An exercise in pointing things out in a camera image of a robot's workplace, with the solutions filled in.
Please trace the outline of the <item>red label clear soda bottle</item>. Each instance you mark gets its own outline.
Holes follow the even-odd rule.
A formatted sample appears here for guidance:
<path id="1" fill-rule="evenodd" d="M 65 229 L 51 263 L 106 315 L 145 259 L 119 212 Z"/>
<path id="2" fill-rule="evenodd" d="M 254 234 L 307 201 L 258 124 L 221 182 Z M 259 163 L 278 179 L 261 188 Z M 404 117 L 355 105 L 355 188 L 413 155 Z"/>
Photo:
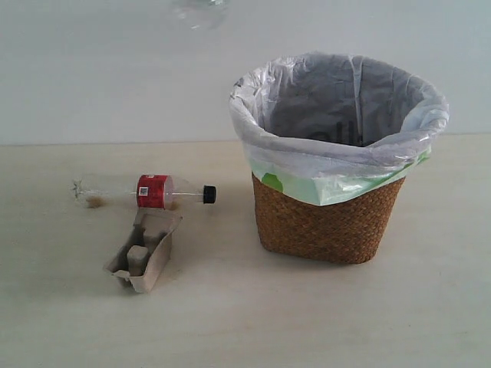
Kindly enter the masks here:
<path id="1" fill-rule="evenodd" d="M 217 189 L 195 185 L 179 176 L 82 176 L 72 181 L 71 193 L 83 206 L 95 209 L 106 205 L 135 205 L 145 209 L 175 210 L 186 202 L 213 204 Z"/>

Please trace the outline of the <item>grey cardboard pulp tray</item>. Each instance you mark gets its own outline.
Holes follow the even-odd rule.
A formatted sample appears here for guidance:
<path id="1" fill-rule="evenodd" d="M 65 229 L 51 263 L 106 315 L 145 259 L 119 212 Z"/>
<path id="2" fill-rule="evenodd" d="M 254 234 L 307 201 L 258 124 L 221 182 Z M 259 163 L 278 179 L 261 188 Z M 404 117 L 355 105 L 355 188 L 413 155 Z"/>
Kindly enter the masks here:
<path id="1" fill-rule="evenodd" d="M 104 270 L 123 288 L 148 294 L 170 260 L 173 233 L 183 217 L 159 209 L 139 209 L 127 240 Z"/>

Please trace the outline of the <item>green label water bottle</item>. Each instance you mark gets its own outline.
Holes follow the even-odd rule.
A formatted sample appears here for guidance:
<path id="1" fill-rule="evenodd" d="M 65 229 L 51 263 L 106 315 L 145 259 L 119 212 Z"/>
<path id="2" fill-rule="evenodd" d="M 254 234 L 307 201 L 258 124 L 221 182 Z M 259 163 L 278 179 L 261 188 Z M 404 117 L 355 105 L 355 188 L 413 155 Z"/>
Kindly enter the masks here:
<path id="1" fill-rule="evenodd" d="M 179 0 L 171 1 L 172 14 L 192 30 L 214 29 L 228 13 L 229 1 Z"/>

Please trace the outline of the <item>white green plastic bin liner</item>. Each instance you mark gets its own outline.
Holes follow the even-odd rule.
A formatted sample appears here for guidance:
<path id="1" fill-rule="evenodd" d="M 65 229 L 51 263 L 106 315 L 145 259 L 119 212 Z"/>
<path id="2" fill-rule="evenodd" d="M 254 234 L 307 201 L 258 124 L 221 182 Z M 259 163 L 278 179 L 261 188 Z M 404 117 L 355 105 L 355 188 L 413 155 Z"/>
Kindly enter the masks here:
<path id="1" fill-rule="evenodd" d="M 404 178 L 450 109 L 430 82 L 362 55 L 280 57 L 234 84 L 229 111 L 252 174 L 323 206 Z"/>

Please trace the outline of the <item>woven brown waste basket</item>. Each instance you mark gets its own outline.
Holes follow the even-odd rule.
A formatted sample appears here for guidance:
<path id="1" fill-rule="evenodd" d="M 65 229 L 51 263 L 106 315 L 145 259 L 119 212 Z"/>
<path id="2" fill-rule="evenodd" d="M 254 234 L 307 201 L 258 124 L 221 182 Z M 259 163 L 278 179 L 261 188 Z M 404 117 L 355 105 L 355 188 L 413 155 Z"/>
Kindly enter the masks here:
<path id="1" fill-rule="evenodd" d="M 404 179 L 355 199 L 316 206 L 290 198 L 255 176 L 255 220 L 270 252 L 355 265 L 377 253 Z"/>

